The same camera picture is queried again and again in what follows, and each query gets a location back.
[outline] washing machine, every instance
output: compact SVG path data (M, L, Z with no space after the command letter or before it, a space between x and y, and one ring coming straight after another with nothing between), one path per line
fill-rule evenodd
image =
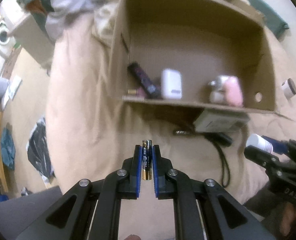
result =
M1 20L0 21L0 51L6 55L6 57L10 56L14 45L16 44L16 39L14 37L8 37L8 28L6 23Z

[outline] green cloth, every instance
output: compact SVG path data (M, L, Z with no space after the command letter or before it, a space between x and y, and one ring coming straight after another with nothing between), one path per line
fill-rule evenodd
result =
M285 22L267 3L263 0L249 0L251 6L265 15L267 27L279 38L285 30L289 29Z
M16 148L14 147L11 133L7 128L4 128L2 131L0 144L3 163L10 170L14 170L14 157L16 155Z
M17 3L20 5L20 7L24 8L26 4L31 2L33 0L17 0ZM51 6L50 0L40 0L43 8L49 13L54 12L53 7ZM31 13L32 17L35 19L35 22L38 24L40 30L48 37L48 39L53 42L46 31L45 25L47 17L41 13Z

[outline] cardboard box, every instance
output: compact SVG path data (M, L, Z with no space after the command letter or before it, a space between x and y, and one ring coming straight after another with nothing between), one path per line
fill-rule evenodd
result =
M254 11L247 12L227 0L120 0L109 66L110 95L153 105L273 112L271 53L262 21L250 12ZM182 99L127 96L128 89L138 87L127 72L127 65L133 61L153 81L165 68L180 71ZM207 84L218 75L239 78L244 108L209 103Z

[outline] small gold battery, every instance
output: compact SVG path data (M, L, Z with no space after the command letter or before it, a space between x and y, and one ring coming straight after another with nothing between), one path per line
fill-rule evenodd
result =
M152 141L143 140L143 164L141 177L144 180L152 179Z

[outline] white box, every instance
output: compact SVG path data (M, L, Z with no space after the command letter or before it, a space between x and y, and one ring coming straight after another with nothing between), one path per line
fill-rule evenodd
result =
M181 99L181 74L178 70L166 68L162 71L161 96L163 99Z
M205 109L193 124L196 132L231 132L248 121L246 113Z

